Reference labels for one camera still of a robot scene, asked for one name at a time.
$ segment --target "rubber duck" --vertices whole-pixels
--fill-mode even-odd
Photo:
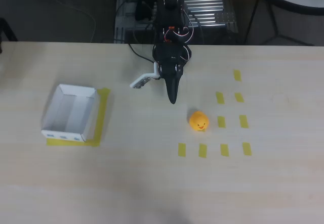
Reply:
[[[209,120],[204,113],[196,111],[191,115],[189,124],[194,130],[205,131],[209,125]]]

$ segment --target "wooden table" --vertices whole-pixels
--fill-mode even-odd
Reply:
[[[134,49],[149,56],[151,46]],[[129,88],[152,64],[127,45],[4,42],[0,223],[322,223],[324,50],[191,49],[172,105],[163,80]],[[111,89],[100,147],[46,146],[41,118],[59,83]],[[210,118],[206,132],[187,124],[195,108]]]

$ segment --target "gray floor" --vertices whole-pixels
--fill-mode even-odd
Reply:
[[[112,42],[115,4],[113,0],[60,0],[92,14],[97,22],[93,42]],[[244,37],[255,0],[233,0],[238,30]],[[324,45],[324,17],[306,16],[274,8],[279,29],[288,36]],[[94,23],[84,14],[54,0],[0,0],[4,17],[20,41],[89,42]],[[261,3],[253,23],[249,44],[259,44],[273,34],[265,5]],[[271,44],[294,45],[276,40]]]

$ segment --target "open cardboard box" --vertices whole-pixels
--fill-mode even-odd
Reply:
[[[95,88],[60,84],[45,114],[42,134],[51,139],[85,142],[98,106]]]

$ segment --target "yellow tape marker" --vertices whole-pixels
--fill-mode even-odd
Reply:
[[[240,115],[239,121],[241,122],[241,128],[249,128],[248,119],[246,115]]]
[[[250,143],[243,142],[242,143],[242,146],[243,146],[244,155],[246,155],[246,156],[252,156],[252,151],[251,151]]]
[[[239,103],[244,103],[244,98],[241,93],[235,93],[235,98]]]
[[[221,155],[224,156],[224,157],[229,157],[228,145],[227,144],[221,144]]]
[[[207,157],[207,145],[199,144],[199,157],[206,158]]]
[[[217,103],[225,104],[223,94],[220,92],[216,92]]]
[[[178,156],[185,157],[186,156],[186,144],[179,143],[178,145]]]
[[[85,142],[75,142],[75,141],[64,141],[58,139],[47,139],[47,146],[91,146],[98,147],[100,145],[103,124],[106,114],[107,99],[110,93],[110,89],[103,88],[97,90],[100,96],[98,116],[96,122],[95,133],[92,140],[86,140]]]
[[[242,81],[240,70],[233,70],[235,81]]]
[[[224,116],[217,116],[218,127],[219,128],[226,128],[225,117]]]

